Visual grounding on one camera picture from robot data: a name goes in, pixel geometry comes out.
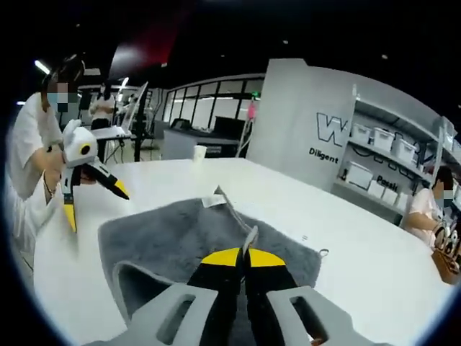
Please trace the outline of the person's left hand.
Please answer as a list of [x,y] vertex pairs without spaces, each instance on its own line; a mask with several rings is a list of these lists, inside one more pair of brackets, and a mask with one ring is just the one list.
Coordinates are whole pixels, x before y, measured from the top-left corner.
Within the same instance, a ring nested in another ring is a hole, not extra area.
[[61,181],[61,174],[65,168],[66,165],[62,151],[52,151],[45,155],[43,184],[47,201],[54,196],[57,186]]

